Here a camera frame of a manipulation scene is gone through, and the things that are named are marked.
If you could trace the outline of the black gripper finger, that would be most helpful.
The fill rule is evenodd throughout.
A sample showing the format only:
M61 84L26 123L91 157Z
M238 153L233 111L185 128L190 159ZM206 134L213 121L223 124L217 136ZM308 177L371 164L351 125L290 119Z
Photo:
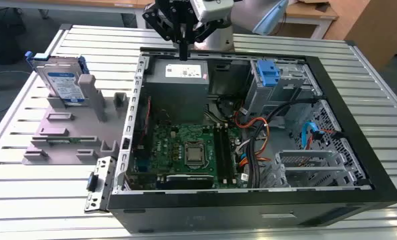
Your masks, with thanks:
M231 21L219 19L202 23L191 29L186 24L183 34L183 61L190 56L189 50L229 51L231 50Z
M171 41L178 45L178 59L183 61L183 37L181 33L181 24L171 23L169 25L158 15L157 8L149 8L143 11L142 17L145 22L155 30L163 40Z

